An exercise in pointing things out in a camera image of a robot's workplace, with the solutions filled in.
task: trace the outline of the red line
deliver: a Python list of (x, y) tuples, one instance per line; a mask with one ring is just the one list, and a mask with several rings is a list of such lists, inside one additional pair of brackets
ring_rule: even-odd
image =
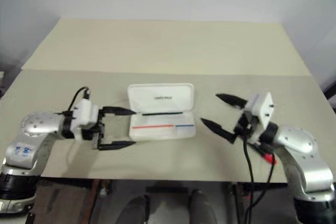
[(159, 127), (174, 127), (174, 124), (163, 124), (163, 125), (150, 125), (150, 126), (134, 126), (133, 129), (141, 128), (159, 128)]

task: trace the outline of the open case lid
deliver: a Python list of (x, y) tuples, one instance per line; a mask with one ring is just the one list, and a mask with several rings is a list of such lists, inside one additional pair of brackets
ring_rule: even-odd
[(190, 83), (133, 84), (128, 87), (131, 110), (138, 113), (182, 112), (194, 106)]

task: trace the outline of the blue line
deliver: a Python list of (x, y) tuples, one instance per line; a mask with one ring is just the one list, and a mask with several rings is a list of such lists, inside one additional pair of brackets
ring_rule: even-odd
[(175, 125), (176, 127), (194, 127), (194, 124), (180, 124), (180, 125)]

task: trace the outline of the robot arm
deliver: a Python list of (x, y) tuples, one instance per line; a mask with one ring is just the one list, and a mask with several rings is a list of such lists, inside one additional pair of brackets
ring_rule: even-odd
[(22, 120), (19, 133), (9, 144), (2, 164), (0, 214), (24, 212), (32, 208), (37, 182), (47, 165), (56, 140), (95, 140), (96, 148), (100, 150), (117, 150), (134, 144), (122, 141), (101, 145), (100, 140), (104, 135), (101, 120), (106, 113), (129, 115), (135, 112), (120, 107), (100, 109), (89, 100), (88, 88), (74, 110), (70, 109), (71, 106), (61, 113), (34, 112)]
[(204, 124), (231, 143), (239, 136), (278, 155), (300, 223), (336, 223), (333, 176), (318, 152), (314, 137), (303, 129), (272, 123), (274, 104), (269, 92), (257, 94), (248, 101), (229, 94), (217, 96), (229, 105), (244, 109), (234, 133), (210, 120), (202, 119)]

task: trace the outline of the black cable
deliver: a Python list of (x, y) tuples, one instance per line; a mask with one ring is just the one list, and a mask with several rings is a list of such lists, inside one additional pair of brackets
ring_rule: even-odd
[(250, 157), (248, 156), (248, 152), (247, 152), (247, 139), (244, 139), (243, 147), (244, 147), (244, 154), (245, 154), (246, 162), (247, 162), (247, 165), (248, 165), (248, 170), (249, 170), (250, 177), (251, 177), (250, 205), (249, 205), (250, 209), (245, 212), (244, 224), (247, 223), (247, 217), (248, 217), (248, 223), (251, 224), (251, 222), (252, 222), (252, 204), (253, 204), (253, 194), (254, 194), (254, 177), (253, 177), (251, 160), (250, 160)]
[(90, 90), (90, 89), (89, 89), (88, 87), (81, 87), (79, 90), (77, 90), (77, 92), (76, 92), (75, 95), (73, 96), (73, 99), (72, 99), (72, 101), (71, 101), (71, 103), (70, 103), (69, 108), (68, 108), (67, 111), (70, 111), (70, 110), (71, 110), (71, 107), (73, 106), (73, 104), (74, 104), (74, 102), (75, 102), (75, 100), (76, 100), (76, 98), (77, 98), (79, 92), (82, 91), (82, 90), (85, 90), (85, 91), (87, 92), (87, 91)]
[(269, 184), (270, 184), (270, 181), (271, 181), (271, 178), (272, 178), (272, 175), (273, 175), (274, 167), (275, 167), (275, 155), (274, 155), (274, 153), (272, 153), (272, 166), (271, 166), (271, 170), (269, 171), (269, 174), (268, 174), (268, 178), (267, 178), (265, 188), (263, 189), (262, 193), (259, 195), (257, 200), (246, 209), (246, 214), (249, 211), (251, 211), (251, 209), (254, 208), (262, 200), (262, 198), (266, 194), (267, 190), (269, 189)]

